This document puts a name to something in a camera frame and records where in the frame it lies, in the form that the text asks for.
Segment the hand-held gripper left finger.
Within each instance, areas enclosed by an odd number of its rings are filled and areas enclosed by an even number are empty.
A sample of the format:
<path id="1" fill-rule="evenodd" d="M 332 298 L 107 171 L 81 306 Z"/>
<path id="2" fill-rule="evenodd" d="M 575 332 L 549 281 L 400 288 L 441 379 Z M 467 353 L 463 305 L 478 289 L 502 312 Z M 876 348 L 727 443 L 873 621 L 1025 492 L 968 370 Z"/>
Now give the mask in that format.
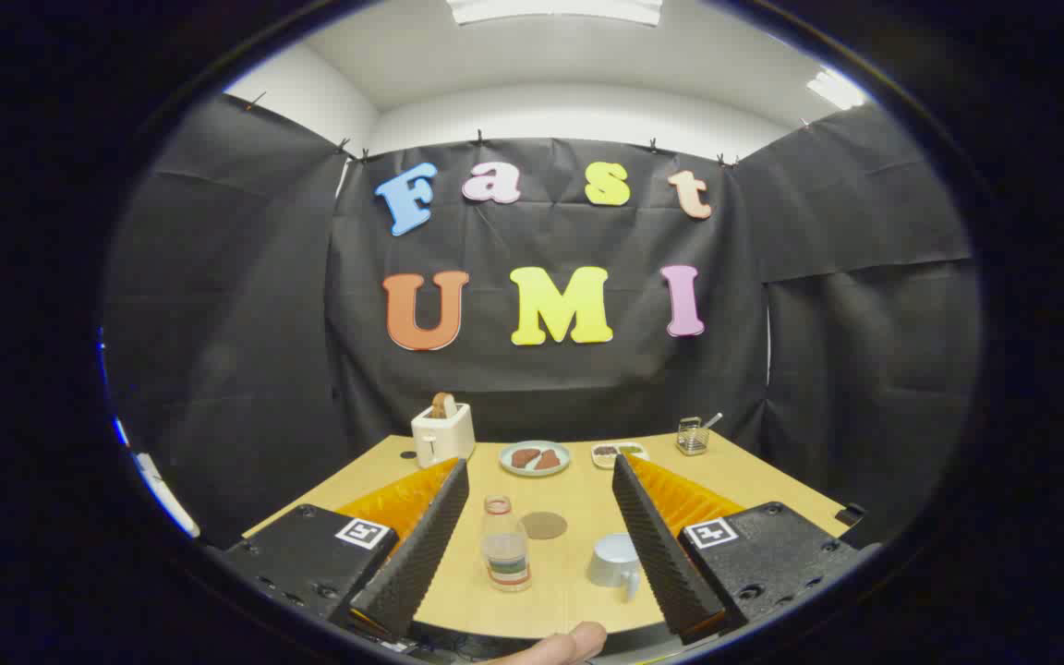
<path id="1" fill-rule="evenodd" d="M 320 624 L 405 638 L 469 497 L 467 462 L 410 473 L 336 510 L 300 502 L 218 552 L 262 595 Z"/>

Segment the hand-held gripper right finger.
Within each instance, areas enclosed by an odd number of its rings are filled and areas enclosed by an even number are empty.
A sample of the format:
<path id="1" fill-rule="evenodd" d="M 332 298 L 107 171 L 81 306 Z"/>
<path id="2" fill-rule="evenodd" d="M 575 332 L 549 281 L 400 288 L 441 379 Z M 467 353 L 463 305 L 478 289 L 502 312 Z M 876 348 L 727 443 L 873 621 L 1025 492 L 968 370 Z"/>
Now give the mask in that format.
<path id="1" fill-rule="evenodd" d="M 616 460 L 612 492 L 664 622 L 684 644 L 771 619 L 877 551 L 785 502 L 739 508 L 641 458 Z"/>

